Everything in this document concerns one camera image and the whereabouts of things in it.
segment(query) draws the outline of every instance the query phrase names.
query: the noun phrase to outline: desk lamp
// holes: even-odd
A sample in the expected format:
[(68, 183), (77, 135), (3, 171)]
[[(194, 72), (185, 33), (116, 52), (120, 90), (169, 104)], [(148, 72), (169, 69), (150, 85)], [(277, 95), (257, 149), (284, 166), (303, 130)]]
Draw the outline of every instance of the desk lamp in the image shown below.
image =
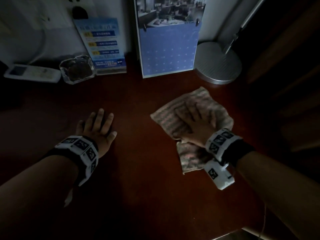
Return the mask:
[(264, 1), (258, 1), (242, 23), (238, 33), (234, 34), (233, 40), (224, 49), (217, 42), (204, 42), (197, 46), (194, 70), (203, 80), (214, 84), (228, 84), (240, 75), (241, 60), (231, 47)]

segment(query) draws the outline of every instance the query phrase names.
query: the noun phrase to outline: forearm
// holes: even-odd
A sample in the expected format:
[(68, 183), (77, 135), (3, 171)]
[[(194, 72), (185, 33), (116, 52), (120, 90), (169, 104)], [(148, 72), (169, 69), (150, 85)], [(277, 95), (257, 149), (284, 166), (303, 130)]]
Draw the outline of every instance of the forearm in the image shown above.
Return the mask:
[(320, 239), (318, 183), (258, 152), (246, 154), (236, 169), (298, 238)]
[(76, 181), (78, 167), (63, 156), (49, 156), (0, 187), (0, 238), (36, 226), (61, 209)]

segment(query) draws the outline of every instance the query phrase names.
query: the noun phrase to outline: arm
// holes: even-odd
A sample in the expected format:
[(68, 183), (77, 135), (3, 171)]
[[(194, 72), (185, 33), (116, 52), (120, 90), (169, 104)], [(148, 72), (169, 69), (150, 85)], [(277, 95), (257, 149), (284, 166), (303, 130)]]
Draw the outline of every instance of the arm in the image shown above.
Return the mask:
[[(192, 129), (191, 134), (175, 134), (177, 138), (205, 147), (216, 132), (215, 118), (200, 114), (196, 106), (187, 104), (193, 120), (180, 111), (177, 115)], [(258, 152), (244, 155), (236, 170), (257, 192), (266, 205), (300, 239), (320, 239), (320, 185), (301, 173)]]
[[(110, 148), (117, 133), (106, 134), (113, 120), (110, 114), (101, 128), (104, 111), (96, 119), (92, 113), (83, 129), (78, 123), (76, 134), (93, 139), (99, 158)], [(16, 238), (39, 227), (42, 222), (57, 215), (78, 177), (78, 167), (64, 156), (48, 156), (0, 186), (0, 238)]]

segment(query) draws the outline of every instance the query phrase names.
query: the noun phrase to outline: cleaning rag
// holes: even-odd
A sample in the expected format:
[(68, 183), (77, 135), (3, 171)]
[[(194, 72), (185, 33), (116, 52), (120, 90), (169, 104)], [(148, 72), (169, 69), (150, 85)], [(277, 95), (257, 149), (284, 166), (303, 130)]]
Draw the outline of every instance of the cleaning rag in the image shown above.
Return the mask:
[[(221, 104), (214, 101), (207, 89), (203, 87), (172, 100), (150, 116), (172, 139), (175, 139), (173, 137), (174, 133), (192, 132), (189, 125), (182, 121), (175, 112), (175, 109), (178, 109), (182, 113), (185, 113), (186, 116), (191, 117), (186, 103), (197, 104), (197, 108), (201, 114), (208, 114), (209, 123), (214, 122), (212, 117), (210, 117), (214, 113), (217, 130), (222, 128), (232, 129), (233, 119), (228, 115), (227, 110)], [(212, 155), (207, 153), (206, 149), (185, 141), (177, 142), (177, 151), (183, 174), (203, 169), (204, 165), (212, 159)]]

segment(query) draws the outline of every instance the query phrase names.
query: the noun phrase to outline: reddish-brown table surface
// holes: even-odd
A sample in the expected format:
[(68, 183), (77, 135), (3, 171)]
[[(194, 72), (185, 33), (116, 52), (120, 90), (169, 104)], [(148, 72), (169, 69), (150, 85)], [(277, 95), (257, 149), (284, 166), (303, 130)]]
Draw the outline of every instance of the reddish-brown table surface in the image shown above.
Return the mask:
[(68, 85), (8, 81), (2, 99), (1, 183), (74, 133), (80, 119), (104, 108), (118, 132), (91, 179), (46, 231), (50, 239), (131, 237), (210, 240), (261, 224), (263, 203), (239, 175), (225, 190), (204, 170), (182, 174), (175, 141), (150, 114), (200, 86), (234, 118), (236, 134), (266, 152), (261, 126), (241, 79), (213, 85), (193, 71), (142, 79), (127, 57), (128, 73)]

